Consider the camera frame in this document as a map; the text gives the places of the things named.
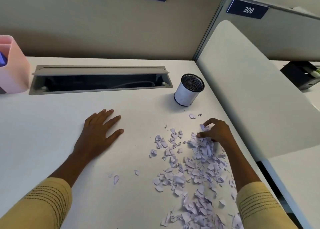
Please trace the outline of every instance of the gray partition wall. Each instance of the gray partition wall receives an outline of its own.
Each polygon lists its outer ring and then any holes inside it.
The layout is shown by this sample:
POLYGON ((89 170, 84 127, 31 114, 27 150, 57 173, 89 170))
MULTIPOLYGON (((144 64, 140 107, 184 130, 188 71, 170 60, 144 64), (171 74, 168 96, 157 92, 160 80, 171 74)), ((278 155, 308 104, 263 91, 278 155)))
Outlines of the gray partition wall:
POLYGON ((221 0, 0 0, 27 56, 191 60, 221 0))
POLYGON ((320 61, 320 17, 265 4, 270 7, 266 14, 262 19, 253 19, 227 13, 231 2, 224 0, 194 59, 198 59, 216 26, 229 20, 269 59, 320 61))

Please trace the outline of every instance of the black mesh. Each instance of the black mesh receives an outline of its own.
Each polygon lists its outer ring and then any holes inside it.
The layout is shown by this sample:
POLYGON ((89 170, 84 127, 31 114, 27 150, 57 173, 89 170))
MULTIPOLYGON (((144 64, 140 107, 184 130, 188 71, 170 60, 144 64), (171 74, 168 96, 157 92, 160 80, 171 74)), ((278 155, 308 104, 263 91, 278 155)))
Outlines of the black mesh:
POLYGON ((181 82, 185 88, 193 92, 200 92, 204 89, 204 83, 202 79, 194 74, 185 74, 181 78, 181 82))

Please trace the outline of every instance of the hand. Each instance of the hand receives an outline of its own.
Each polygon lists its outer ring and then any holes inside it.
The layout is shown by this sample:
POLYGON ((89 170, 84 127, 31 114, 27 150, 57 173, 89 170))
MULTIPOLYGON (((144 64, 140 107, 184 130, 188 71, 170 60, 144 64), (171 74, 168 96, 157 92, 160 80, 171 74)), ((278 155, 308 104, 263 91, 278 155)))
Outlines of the hand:
POLYGON ((73 149, 73 153, 80 159, 83 158, 86 162, 90 162, 102 154, 124 132, 123 129, 119 129, 106 138, 106 132, 121 118, 119 115, 102 125, 113 112, 113 109, 109 111, 103 109, 86 119, 82 133, 73 149))
POLYGON ((230 131, 229 125, 222 120, 218 120, 216 118, 210 118, 206 121, 203 125, 208 126, 209 124, 213 123, 214 126, 209 131, 200 132, 197 134, 197 137, 210 137, 214 141, 219 142, 222 147, 226 148, 229 144, 234 144, 235 140, 230 131))

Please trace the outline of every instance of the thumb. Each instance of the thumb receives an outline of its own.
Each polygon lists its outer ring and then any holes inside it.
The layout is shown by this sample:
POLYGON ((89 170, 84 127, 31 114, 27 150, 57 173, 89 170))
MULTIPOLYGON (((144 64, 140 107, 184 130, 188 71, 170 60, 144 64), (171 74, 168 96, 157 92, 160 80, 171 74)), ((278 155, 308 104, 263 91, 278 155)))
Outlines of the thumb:
POLYGON ((198 138, 206 138, 206 137, 210 137, 211 138, 211 132, 210 131, 204 131, 204 132, 200 132, 197 134, 198 138))

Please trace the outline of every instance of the pink desk organizer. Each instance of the pink desk organizer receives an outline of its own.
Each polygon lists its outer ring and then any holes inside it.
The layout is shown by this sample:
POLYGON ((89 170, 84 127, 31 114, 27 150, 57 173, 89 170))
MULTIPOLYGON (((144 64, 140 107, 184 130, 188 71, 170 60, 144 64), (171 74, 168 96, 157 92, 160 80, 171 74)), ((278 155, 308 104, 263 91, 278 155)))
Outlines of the pink desk organizer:
POLYGON ((29 88, 30 64, 12 36, 0 36, 0 52, 8 59, 0 67, 2 92, 19 93, 29 88))

